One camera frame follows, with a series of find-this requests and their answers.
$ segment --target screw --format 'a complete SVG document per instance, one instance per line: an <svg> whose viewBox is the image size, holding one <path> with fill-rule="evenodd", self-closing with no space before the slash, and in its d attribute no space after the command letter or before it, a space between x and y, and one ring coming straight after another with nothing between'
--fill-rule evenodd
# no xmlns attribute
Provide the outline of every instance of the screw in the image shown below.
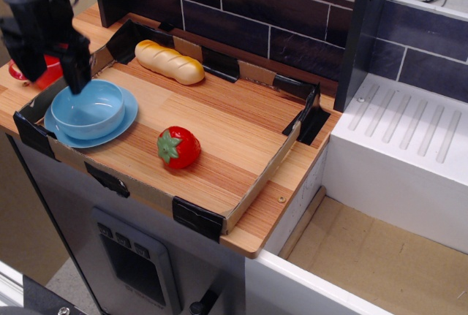
<svg viewBox="0 0 468 315"><path fill-rule="evenodd" d="M60 308L58 310L58 314L57 315L69 315L70 314L70 309L66 308L66 307L63 307L63 308Z"/></svg>

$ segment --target wood grain surface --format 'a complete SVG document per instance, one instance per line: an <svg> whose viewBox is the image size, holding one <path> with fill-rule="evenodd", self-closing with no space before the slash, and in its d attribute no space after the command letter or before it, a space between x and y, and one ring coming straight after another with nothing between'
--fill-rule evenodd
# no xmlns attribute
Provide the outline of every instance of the wood grain surface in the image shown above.
<svg viewBox="0 0 468 315"><path fill-rule="evenodd" d="M125 20L105 29L93 6L76 17L74 26L91 40L90 49L97 50ZM242 79L229 83L207 74L203 82L183 86L142 68L136 59L128 65L114 64L99 78L132 92L139 104L138 116L121 136L78 150L80 155L223 216L236 207L280 149L286 139L281 132L304 106L302 101ZM38 92L10 77L6 67L0 69L4 131L18 137L12 115ZM296 142L292 146L233 230L221 236L221 244L247 257L257 255L328 141L340 116L332 111L333 101L322 96L322 107L331 113L327 124L311 145ZM185 170L169 170L157 157L156 139L172 125L186 127L202 146L199 159ZM139 199L150 207L155 204L150 197Z"/></svg>

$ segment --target toy bread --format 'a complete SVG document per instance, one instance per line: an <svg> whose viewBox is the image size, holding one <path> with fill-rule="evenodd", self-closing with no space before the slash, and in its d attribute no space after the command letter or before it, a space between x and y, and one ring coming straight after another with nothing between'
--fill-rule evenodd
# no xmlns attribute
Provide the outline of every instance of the toy bread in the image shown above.
<svg viewBox="0 0 468 315"><path fill-rule="evenodd" d="M183 85L198 83L205 77L199 61L182 56L176 50L162 47L149 39L138 43L135 55L146 69L176 79Z"/></svg>

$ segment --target red bowl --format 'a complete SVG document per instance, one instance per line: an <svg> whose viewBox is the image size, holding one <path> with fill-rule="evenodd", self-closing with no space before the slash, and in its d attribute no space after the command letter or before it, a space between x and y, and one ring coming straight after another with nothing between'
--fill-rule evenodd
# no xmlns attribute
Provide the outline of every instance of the red bowl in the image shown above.
<svg viewBox="0 0 468 315"><path fill-rule="evenodd" d="M47 64L47 70L34 83L34 85L39 87L41 90L48 87L51 83L57 81L64 74L60 65L60 60L58 58L52 56L44 57L45 63ZM24 74L18 69L16 63L13 60L9 62L8 71L10 72L10 75L12 75L15 79L28 80L26 79Z"/></svg>

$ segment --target black knob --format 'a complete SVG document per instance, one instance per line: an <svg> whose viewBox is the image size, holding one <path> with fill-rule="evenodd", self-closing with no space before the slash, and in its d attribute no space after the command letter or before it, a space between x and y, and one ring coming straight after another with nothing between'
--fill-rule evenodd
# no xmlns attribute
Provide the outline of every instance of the black knob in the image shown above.
<svg viewBox="0 0 468 315"><path fill-rule="evenodd" d="M190 304L189 311L191 315L208 315L214 303L218 299L218 295L210 289L206 291L200 302Z"/></svg>

